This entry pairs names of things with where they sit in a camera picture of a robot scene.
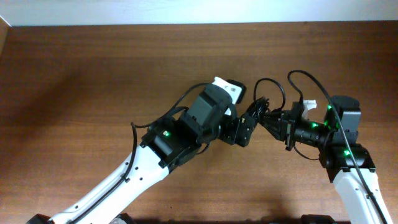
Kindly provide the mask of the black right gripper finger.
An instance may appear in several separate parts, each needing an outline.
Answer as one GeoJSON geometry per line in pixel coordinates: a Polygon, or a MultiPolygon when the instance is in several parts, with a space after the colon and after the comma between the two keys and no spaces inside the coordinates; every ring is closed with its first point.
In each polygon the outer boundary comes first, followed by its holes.
{"type": "Polygon", "coordinates": [[[291,110],[271,111],[261,115],[261,123],[276,123],[287,120],[290,117],[291,110]]]}
{"type": "Polygon", "coordinates": [[[268,132],[278,141],[285,141],[287,139],[287,125],[282,120],[265,120],[261,125],[268,130],[268,132]]]}

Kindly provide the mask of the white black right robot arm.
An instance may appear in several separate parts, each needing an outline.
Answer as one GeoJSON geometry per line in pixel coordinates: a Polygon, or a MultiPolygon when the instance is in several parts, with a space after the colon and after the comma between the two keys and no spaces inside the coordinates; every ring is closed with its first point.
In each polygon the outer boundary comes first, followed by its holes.
{"type": "Polygon", "coordinates": [[[319,150],[318,160],[342,199],[351,223],[392,223],[383,201],[376,166],[370,153],[356,141],[361,117],[359,101],[332,96],[323,123],[303,117],[305,105],[293,103],[291,110],[260,112],[259,124],[288,151],[297,143],[319,150]]]}

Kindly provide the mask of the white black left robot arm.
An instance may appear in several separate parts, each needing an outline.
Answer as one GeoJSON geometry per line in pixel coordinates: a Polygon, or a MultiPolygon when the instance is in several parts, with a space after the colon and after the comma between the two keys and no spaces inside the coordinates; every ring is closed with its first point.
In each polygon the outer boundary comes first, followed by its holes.
{"type": "Polygon", "coordinates": [[[145,124],[147,132],[141,140],[133,140],[124,163],[77,203],[52,217],[36,214],[28,222],[133,223],[123,210],[173,170],[203,153],[212,141],[247,146],[254,119],[236,112],[246,87],[220,78],[202,86],[190,107],[173,105],[159,119],[145,124]]]}

